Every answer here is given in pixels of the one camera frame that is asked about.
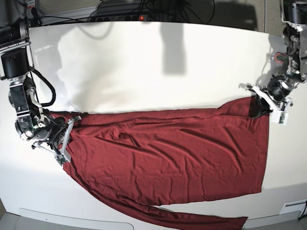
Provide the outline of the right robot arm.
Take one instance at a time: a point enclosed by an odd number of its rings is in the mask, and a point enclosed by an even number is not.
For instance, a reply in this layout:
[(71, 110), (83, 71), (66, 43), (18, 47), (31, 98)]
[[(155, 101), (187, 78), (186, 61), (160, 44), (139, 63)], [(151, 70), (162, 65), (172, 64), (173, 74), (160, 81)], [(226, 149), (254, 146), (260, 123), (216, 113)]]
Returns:
[[(9, 101), (16, 111), (15, 128), (21, 139), (32, 142), (32, 148), (49, 146), (59, 165), (71, 161), (67, 145), (72, 141), (71, 131), (82, 118), (76, 116), (66, 120), (55, 118), (46, 109), (53, 105), (56, 92), (50, 82), (34, 68), (30, 47), (28, 25), (25, 21), (15, 22), (0, 30), (0, 65), (4, 74), (1, 80), (10, 82)], [(33, 75), (49, 87), (52, 98), (40, 103), (37, 97)]]

